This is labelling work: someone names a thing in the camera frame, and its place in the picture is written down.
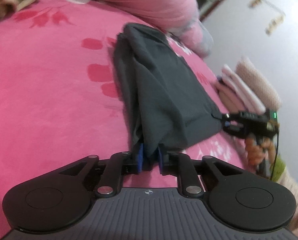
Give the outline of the right hand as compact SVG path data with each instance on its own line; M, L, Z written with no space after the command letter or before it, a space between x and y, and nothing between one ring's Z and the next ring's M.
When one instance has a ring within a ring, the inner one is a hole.
M258 166L265 159L268 159L273 165L276 158L276 147L269 138L264 138L262 144L257 145L255 139L247 137L245 139L245 151L247 152L248 164L251 166Z

